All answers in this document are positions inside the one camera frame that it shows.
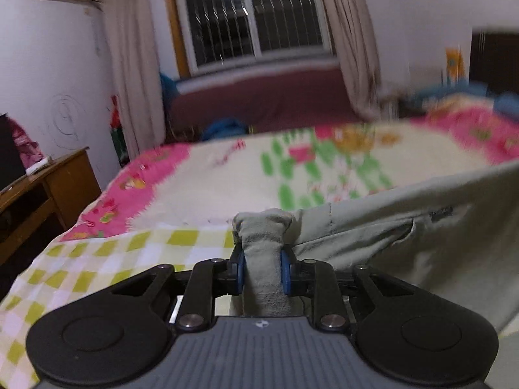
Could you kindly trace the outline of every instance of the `curtain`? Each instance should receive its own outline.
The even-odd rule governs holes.
[[[323,2],[351,105],[362,118],[378,119],[375,86],[380,78],[380,65],[366,0]]]
[[[130,159],[165,138],[150,0],[102,0],[119,115]]]

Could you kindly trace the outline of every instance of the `black monitor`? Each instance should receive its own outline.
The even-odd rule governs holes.
[[[0,115],[0,193],[24,175],[25,167],[12,140],[7,115]]]

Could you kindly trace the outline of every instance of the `window frame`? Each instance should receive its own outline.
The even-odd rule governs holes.
[[[180,23],[180,30],[184,40],[185,55],[191,75],[199,76],[235,67],[250,66],[261,62],[331,54],[332,43],[330,40],[330,33],[328,31],[328,22],[326,20],[323,2],[322,0],[313,0],[313,2],[317,11],[317,19],[321,32],[321,40],[323,43],[322,46],[312,45],[309,47],[284,48],[262,52],[259,43],[260,40],[258,35],[258,28],[256,25],[256,17],[254,15],[253,3],[252,0],[245,0],[244,3],[246,10],[249,13],[252,13],[252,15],[247,16],[247,20],[252,40],[253,54],[226,59],[222,62],[216,61],[198,66],[196,63],[195,47],[193,45],[193,35],[191,33],[187,3],[186,0],[176,0],[178,23]]]

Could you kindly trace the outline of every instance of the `window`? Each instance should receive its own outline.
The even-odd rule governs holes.
[[[330,51],[321,0],[177,0],[191,73]]]

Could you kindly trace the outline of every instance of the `checkered fabric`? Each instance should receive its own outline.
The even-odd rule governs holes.
[[[230,230],[180,228],[49,245],[0,304],[0,384],[29,389],[38,381],[25,337],[43,314],[155,265],[191,269],[201,260],[228,258],[233,247]]]

